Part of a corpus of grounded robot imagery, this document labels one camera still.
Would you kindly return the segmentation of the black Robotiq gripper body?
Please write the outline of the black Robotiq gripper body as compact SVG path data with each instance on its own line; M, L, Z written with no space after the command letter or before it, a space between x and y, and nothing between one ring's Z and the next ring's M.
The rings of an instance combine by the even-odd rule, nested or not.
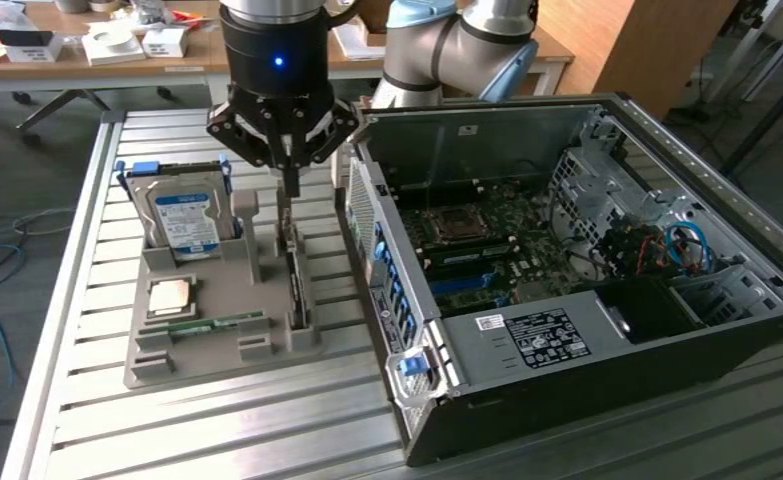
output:
M312 129L337 106L327 55L333 17L325 12L223 12L220 22L231 79L225 102L264 103L291 151L295 111L307 114Z

